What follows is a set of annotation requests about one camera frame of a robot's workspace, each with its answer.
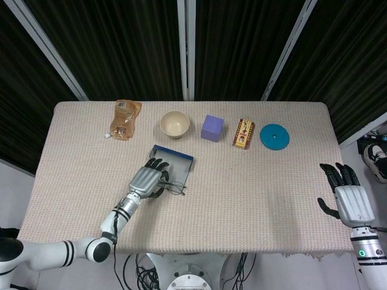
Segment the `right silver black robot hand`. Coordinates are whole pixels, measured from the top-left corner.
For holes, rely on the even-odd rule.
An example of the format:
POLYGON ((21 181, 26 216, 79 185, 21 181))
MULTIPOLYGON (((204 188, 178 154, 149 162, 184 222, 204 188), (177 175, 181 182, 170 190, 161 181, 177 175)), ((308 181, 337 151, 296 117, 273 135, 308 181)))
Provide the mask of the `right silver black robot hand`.
POLYGON ((375 220, 374 212, 355 171, 340 163, 335 166, 321 163, 320 168, 326 174, 337 206, 334 210, 328 207, 322 198, 318 198, 321 210, 341 220, 349 228, 370 226, 375 220))

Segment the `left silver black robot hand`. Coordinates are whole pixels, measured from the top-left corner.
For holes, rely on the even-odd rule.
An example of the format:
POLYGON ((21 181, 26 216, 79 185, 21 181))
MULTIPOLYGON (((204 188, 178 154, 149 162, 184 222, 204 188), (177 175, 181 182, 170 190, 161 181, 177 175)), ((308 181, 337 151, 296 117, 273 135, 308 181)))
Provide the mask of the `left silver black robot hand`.
POLYGON ((161 158, 151 158, 141 167, 129 183, 129 192, 139 195, 140 199, 157 199, 164 192, 162 182, 168 182, 169 163, 161 158))

